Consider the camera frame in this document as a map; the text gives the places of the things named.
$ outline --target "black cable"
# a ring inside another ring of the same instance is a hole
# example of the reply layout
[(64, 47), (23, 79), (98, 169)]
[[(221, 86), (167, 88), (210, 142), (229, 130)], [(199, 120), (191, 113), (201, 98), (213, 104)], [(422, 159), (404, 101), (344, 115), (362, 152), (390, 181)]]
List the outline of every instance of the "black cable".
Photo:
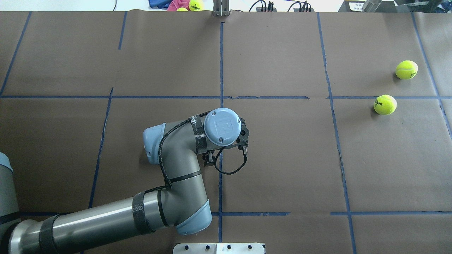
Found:
[(309, 11), (311, 11), (311, 8), (312, 8), (312, 7), (311, 7), (311, 4), (309, 4), (307, 1), (305, 1), (305, 2), (294, 1), (294, 0), (287, 0), (287, 1), (294, 2), (294, 3), (289, 7), (289, 9), (287, 10), (287, 12), (289, 12), (290, 9), (292, 8), (292, 6), (293, 6), (293, 5), (296, 5), (296, 4), (299, 4), (299, 5), (300, 5), (300, 8), (298, 8), (298, 12), (304, 12), (305, 10), (306, 10), (306, 12), (308, 12), (308, 9), (309, 9)]
[(295, 2), (295, 3), (293, 3), (293, 4), (289, 7), (289, 9), (287, 10), (287, 12), (289, 12), (290, 9), (292, 8), (292, 6), (294, 6), (294, 5), (296, 5), (296, 4), (299, 4), (299, 5), (300, 5), (300, 9), (301, 9), (301, 2)]
[(226, 147), (224, 146), (224, 147), (222, 147), (222, 148), (218, 151), (218, 154), (215, 156), (215, 161), (214, 161), (214, 164), (213, 164), (213, 165), (215, 166), (215, 169), (216, 169), (218, 172), (222, 173), (222, 174), (235, 174), (235, 173), (237, 173), (240, 169), (242, 169), (243, 166), (245, 166), (246, 161), (248, 160), (247, 155), (246, 155), (246, 154), (243, 154), (243, 163), (242, 163), (242, 165), (241, 165), (238, 169), (236, 169), (236, 170), (234, 170), (234, 171), (232, 171), (232, 172), (224, 172), (224, 171), (220, 170), (220, 169), (217, 167), (217, 160), (218, 160), (218, 157), (220, 156), (220, 154), (223, 152), (223, 150), (224, 150), (225, 148), (226, 148)]
[(260, 11), (263, 11), (264, 10), (264, 5), (265, 5), (265, 9), (267, 9), (267, 3), (264, 1), (264, 0), (257, 0), (251, 7), (250, 7), (250, 10), (249, 11), (251, 11), (252, 9), (253, 9), (253, 7), (257, 4), (257, 3), (259, 3), (260, 2), (260, 4), (261, 4), (261, 6), (262, 6), (262, 8), (260, 9)]
[[(199, 114), (200, 117), (206, 116), (207, 114), (209, 114), (210, 111), (204, 112), (202, 114)], [(163, 160), (162, 160), (162, 147), (163, 147), (163, 142), (165, 141), (165, 139), (176, 129), (180, 128), (181, 126), (183, 126), (186, 123), (189, 123), (190, 119), (187, 119), (185, 121), (182, 121), (181, 123), (177, 124), (176, 126), (174, 126), (173, 128), (171, 128), (165, 135), (163, 135), (162, 139), (160, 140), (160, 144), (159, 144), (159, 152), (158, 152), (158, 157), (159, 157), (159, 164), (160, 164), (160, 169), (162, 170), (162, 174), (163, 174), (163, 178), (165, 179), (165, 182), (167, 185), (165, 186), (160, 186), (162, 188), (172, 188), (173, 186), (171, 185), (171, 181), (169, 180), (170, 178), (168, 177), (168, 175), (166, 174), (165, 171), (165, 167), (163, 165)]]

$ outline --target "carbon fiber strap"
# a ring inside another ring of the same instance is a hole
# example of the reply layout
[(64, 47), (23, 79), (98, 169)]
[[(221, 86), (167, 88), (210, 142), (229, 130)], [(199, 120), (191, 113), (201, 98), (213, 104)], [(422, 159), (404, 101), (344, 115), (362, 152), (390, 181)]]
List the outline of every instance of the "carbon fiber strap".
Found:
[(39, 248), (42, 254), (59, 254), (53, 238), (53, 223), (59, 216), (61, 214), (50, 217), (41, 225), (39, 231)]
[(135, 223), (135, 227), (137, 228), (140, 234), (145, 235), (149, 233), (154, 233), (155, 230), (151, 229), (149, 225), (149, 221), (146, 219), (144, 214), (144, 195), (151, 190), (142, 191), (135, 195), (132, 200), (132, 215), (133, 222)]
[(193, 132), (195, 134), (196, 140), (196, 154), (206, 153), (207, 152), (207, 140), (206, 133), (204, 132), (204, 126), (202, 124), (201, 117), (199, 115), (192, 116), (189, 118)]

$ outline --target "tennis ball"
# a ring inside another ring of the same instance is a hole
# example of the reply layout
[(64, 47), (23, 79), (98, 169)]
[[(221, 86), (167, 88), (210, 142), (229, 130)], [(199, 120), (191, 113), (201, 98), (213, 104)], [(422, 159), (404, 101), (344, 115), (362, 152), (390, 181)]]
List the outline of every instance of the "tennis ball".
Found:
[(397, 65), (395, 69), (395, 74), (397, 77), (403, 80), (409, 80), (416, 76), (418, 73), (418, 65), (410, 60), (406, 60)]
[(390, 95), (382, 95), (375, 100), (373, 109), (380, 115), (389, 115), (396, 110), (397, 101)]
[(204, 10), (204, 2), (202, 0), (190, 0), (188, 7), (191, 11)]

